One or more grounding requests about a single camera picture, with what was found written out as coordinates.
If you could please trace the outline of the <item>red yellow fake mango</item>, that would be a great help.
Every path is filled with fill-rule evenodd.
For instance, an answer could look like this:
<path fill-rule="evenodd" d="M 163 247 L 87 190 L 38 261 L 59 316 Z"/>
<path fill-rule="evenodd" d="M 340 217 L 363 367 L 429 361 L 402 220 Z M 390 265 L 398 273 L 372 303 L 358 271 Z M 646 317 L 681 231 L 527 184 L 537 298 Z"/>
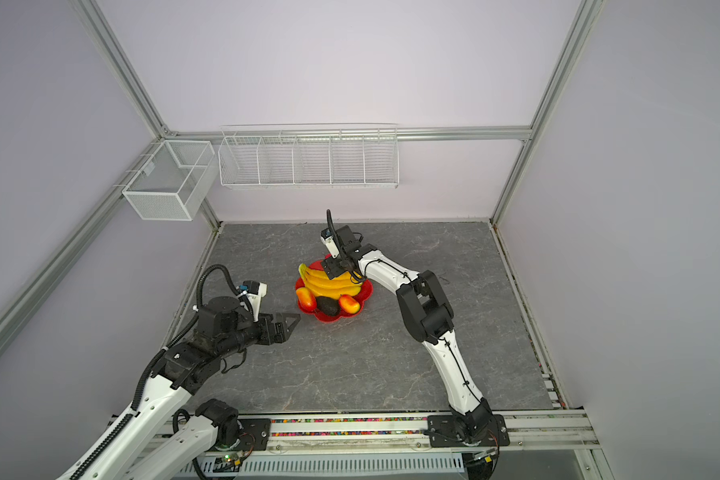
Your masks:
<path fill-rule="evenodd" d="M 362 308 L 362 304 L 349 295 L 342 295 L 338 299 L 338 304 L 341 312 L 349 316 L 357 314 Z"/>
<path fill-rule="evenodd" d="M 314 312 L 317 309 L 317 300 L 314 294 L 306 287 L 296 290 L 299 307 L 305 312 Z"/>

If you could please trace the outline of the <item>dark fake avocado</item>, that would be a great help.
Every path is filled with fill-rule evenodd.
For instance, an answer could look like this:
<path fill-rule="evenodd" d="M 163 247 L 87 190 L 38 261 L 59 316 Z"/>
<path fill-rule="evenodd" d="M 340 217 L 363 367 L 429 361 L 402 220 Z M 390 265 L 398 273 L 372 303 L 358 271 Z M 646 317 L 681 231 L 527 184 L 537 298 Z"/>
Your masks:
<path fill-rule="evenodd" d="M 316 308 L 327 317 L 338 317 L 341 313 L 339 301 L 331 297 L 318 296 L 316 298 Z"/>

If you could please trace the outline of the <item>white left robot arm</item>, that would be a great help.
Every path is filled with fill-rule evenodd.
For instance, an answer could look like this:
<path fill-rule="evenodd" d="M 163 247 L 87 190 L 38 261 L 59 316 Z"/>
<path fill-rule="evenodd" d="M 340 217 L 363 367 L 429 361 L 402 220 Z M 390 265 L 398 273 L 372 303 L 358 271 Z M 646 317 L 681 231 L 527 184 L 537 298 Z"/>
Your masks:
<path fill-rule="evenodd" d="M 170 479 L 216 446 L 254 450 L 256 436 L 223 401 L 208 400 L 185 421 L 179 418 L 211 377 L 231 371 L 228 357 L 291 337 L 300 315 L 262 312 L 266 293 L 257 281 L 236 284 L 221 264 L 207 267 L 195 286 L 189 323 L 152 357 L 130 404 L 62 478 Z"/>

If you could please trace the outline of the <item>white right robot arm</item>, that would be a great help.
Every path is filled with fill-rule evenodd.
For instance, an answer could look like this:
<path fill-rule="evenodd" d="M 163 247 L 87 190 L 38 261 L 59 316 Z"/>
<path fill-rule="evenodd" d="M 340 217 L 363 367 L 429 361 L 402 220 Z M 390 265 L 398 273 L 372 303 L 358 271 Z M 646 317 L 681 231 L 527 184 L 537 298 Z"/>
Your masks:
<path fill-rule="evenodd" d="M 465 446 L 483 442 L 496 449 L 507 446 L 503 417 L 493 412 L 461 355 L 454 310 L 436 274 L 392 261 L 375 246 L 364 244 L 363 236 L 351 227 L 336 227 L 330 210 L 321 241 L 329 251 L 322 261 L 329 278 L 347 273 L 353 280 L 371 281 L 395 294 L 407 332 L 427 350 L 446 390 L 454 432 L 435 437 Z"/>

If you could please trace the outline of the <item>yellow fake banana bunch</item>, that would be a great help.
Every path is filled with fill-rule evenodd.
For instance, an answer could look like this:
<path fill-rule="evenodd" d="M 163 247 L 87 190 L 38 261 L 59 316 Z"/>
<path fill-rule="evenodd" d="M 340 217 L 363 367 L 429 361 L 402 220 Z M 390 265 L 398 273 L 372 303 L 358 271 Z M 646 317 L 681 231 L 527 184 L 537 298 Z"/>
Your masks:
<path fill-rule="evenodd" d="M 325 296 L 339 299 L 342 295 L 356 296 L 362 290 L 362 284 L 350 278 L 348 273 L 341 277 L 330 280 L 322 270 L 316 270 L 305 264 L 299 266 L 299 275 L 315 297 Z"/>

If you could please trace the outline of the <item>red flower-shaped fruit bowl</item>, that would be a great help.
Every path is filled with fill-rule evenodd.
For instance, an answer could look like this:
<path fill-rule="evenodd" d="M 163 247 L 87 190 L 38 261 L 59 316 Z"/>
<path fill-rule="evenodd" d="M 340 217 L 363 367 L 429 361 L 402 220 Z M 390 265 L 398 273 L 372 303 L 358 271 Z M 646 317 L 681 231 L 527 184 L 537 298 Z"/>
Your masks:
<path fill-rule="evenodd" d="M 301 264 L 294 286 L 297 305 L 303 313 L 323 323 L 359 315 L 374 292 L 370 280 L 354 280 L 349 273 L 329 279 L 320 261 Z"/>

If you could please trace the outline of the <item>white mesh box basket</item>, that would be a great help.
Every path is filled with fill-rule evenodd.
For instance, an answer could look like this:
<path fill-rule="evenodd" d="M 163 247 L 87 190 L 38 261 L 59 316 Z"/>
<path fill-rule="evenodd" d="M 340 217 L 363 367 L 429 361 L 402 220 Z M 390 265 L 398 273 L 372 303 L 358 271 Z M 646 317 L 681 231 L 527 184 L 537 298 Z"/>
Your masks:
<path fill-rule="evenodd" d="M 219 174 L 209 141 L 164 140 L 125 185 L 125 199 L 147 221 L 191 221 Z"/>

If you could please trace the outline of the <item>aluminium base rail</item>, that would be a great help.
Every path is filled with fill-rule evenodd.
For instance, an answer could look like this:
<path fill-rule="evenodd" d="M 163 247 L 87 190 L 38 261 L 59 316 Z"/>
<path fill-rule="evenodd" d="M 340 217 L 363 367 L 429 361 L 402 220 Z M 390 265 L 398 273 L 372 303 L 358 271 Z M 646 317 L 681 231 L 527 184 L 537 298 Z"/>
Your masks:
<path fill-rule="evenodd" d="M 601 447 L 582 410 L 504 411 L 504 425 L 479 444 L 457 441 L 441 412 L 242 415 L 242 451 L 256 454 L 592 450 Z"/>

